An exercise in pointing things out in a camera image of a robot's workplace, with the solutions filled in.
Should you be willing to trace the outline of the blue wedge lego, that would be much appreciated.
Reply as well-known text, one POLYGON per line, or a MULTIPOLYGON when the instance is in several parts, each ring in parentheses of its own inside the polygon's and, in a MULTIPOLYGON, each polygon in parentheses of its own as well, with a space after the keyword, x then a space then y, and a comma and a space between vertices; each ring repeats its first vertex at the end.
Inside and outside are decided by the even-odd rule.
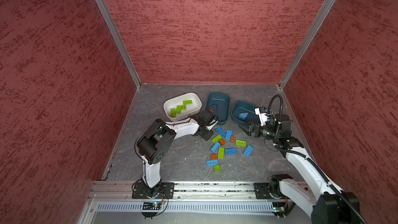
POLYGON ((243 112, 243 113, 240 113, 238 116, 239 116, 239 118, 241 120, 246 120, 247 117, 248 117, 248 113, 247 112, 243 112))

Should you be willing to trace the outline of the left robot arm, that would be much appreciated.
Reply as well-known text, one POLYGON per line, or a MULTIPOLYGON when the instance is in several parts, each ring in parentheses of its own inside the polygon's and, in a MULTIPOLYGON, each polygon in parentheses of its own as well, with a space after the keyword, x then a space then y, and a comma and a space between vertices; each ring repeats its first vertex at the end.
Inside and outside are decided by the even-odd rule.
POLYGON ((136 154, 143 162, 141 184, 148 198, 155 198, 161 193, 161 160, 173 141, 187 135, 200 136, 207 141, 213 135, 212 129, 218 120, 210 110, 174 122, 157 119, 139 135, 135 141, 138 148, 136 154))

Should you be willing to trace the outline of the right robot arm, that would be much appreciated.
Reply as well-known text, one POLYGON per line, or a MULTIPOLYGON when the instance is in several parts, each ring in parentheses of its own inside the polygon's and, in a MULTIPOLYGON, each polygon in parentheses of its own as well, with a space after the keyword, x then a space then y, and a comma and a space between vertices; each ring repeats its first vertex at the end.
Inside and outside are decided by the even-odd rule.
POLYGON ((274 175, 268 185, 269 194, 291 199, 313 224, 364 224, 359 199, 333 182, 309 156, 304 145, 292 136, 289 116, 260 114, 259 117, 260 122, 241 123, 239 127, 248 136, 271 140, 309 187, 309 190, 301 188, 286 174, 274 175))

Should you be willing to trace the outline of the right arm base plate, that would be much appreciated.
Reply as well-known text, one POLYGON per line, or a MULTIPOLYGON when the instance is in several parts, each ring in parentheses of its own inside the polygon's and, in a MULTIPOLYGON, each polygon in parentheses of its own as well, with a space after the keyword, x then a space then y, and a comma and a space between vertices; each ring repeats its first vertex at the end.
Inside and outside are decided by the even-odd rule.
POLYGON ((271 181, 270 183, 254 183, 254 192, 256 199, 284 199, 285 196, 280 191, 279 181, 271 181))

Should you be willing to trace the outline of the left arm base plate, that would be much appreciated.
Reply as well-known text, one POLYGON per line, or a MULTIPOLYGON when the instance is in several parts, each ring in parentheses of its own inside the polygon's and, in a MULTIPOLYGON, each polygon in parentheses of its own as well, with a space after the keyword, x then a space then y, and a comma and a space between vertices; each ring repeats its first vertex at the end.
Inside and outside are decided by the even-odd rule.
POLYGON ((172 199, 174 194, 174 183, 160 182, 153 188, 139 181, 132 186, 132 199, 172 199))

